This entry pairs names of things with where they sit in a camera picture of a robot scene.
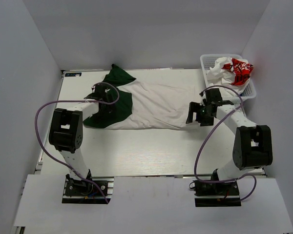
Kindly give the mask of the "white green Charlie Brown t-shirt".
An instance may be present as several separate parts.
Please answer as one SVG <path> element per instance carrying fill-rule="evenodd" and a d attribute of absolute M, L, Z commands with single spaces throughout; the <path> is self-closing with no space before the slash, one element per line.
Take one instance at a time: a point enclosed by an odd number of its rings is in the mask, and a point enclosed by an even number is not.
<path fill-rule="evenodd" d="M 108 130 L 192 129 L 186 124 L 190 102 L 200 102 L 197 88 L 171 84 L 154 84 L 135 78 L 113 64 L 104 82 L 117 88 L 116 113 L 84 120 L 88 128 Z"/>

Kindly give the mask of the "white red print t-shirt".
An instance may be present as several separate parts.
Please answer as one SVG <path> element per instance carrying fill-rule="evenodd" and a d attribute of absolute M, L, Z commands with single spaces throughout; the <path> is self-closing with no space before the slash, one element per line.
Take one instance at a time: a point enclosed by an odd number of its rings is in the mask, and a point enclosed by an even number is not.
<path fill-rule="evenodd" d="M 250 82 L 254 66 L 247 59 L 220 57 L 206 72 L 209 85 L 222 85 L 231 88 L 239 95 Z"/>

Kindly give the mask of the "blue Mickey t-shirt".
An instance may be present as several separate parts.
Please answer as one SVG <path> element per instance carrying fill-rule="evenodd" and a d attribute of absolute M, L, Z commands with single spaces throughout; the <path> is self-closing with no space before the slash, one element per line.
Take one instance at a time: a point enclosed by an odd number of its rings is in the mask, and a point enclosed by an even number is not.
<path fill-rule="evenodd" d="M 243 92 L 243 93 L 240 94 L 240 96 L 241 97 L 247 97 L 248 96 L 248 93 L 247 92 Z"/>

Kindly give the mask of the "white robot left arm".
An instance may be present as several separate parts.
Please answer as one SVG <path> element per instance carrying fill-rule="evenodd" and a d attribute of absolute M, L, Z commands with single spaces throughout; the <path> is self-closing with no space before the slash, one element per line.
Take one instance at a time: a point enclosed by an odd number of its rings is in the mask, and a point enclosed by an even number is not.
<path fill-rule="evenodd" d="M 49 132 L 49 143 L 60 152 L 69 166 L 67 180 L 72 182 L 82 194 L 93 190 L 91 172 L 84 162 L 80 147 L 83 142 L 83 121 L 99 111 L 110 110 L 119 100 L 119 92 L 113 85 L 100 82 L 93 92 L 75 105 L 63 109 L 56 108 Z"/>

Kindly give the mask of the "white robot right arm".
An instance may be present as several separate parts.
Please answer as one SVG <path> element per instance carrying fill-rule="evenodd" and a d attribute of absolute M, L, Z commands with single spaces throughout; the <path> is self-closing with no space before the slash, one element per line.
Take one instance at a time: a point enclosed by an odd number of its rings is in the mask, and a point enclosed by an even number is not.
<path fill-rule="evenodd" d="M 229 187 L 228 183 L 235 182 L 249 175 L 254 169 L 272 164 L 272 134 L 267 125 L 258 125 L 249 120 L 243 113 L 244 103 L 238 104 L 221 96 L 220 86 L 214 85 L 204 89 L 200 96 L 200 103 L 189 104 L 187 124 L 198 122 L 201 127 L 211 126 L 201 144 L 194 163 L 194 176 L 198 182 L 211 184 L 211 190 L 220 195 Z M 204 180 L 197 173 L 198 161 L 201 153 L 212 134 L 221 125 L 225 124 L 234 134 L 232 156 L 228 163 L 216 169 L 215 177 Z"/>

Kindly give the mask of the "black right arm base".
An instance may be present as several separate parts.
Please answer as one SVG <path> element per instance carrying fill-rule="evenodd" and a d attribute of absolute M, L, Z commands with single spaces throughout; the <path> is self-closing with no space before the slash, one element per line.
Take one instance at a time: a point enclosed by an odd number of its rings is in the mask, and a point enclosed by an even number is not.
<path fill-rule="evenodd" d="M 202 183 L 194 180 L 189 184 L 194 191 L 195 207 L 240 207 L 240 193 L 237 182 Z"/>

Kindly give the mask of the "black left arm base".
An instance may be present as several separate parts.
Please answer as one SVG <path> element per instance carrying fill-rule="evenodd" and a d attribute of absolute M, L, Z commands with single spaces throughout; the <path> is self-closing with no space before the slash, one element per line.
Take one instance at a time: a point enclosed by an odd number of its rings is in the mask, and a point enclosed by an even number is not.
<path fill-rule="evenodd" d="M 92 178 L 88 173 L 87 179 L 94 181 L 105 195 L 108 202 L 111 200 L 114 187 L 114 178 Z M 76 180 L 65 176 L 62 204 L 107 204 L 99 189 L 91 183 Z"/>

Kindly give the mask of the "blue table label sticker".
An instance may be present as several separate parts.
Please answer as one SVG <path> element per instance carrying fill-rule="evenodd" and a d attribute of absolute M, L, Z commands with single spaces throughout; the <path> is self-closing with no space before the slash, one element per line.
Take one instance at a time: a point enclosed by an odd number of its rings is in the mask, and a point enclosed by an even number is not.
<path fill-rule="evenodd" d="M 72 73 L 65 73 L 65 77 L 80 77 L 82 75 L 81 72 L 72 72 Z"/>

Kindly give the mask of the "white plastic basket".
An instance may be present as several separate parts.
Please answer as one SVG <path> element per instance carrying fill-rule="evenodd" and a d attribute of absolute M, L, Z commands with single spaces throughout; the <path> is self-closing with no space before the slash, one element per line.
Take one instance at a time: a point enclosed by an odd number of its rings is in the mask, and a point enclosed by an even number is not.
<path fill-rule="evenodd" d="M 234 54 L 209 54 L 202 55 L 200 62 L 206 86 L 220 85 L 223 98 L 239 102 L 239 97 L 256 97 L 251 80 L 254 66 L 248 60 Z"/>

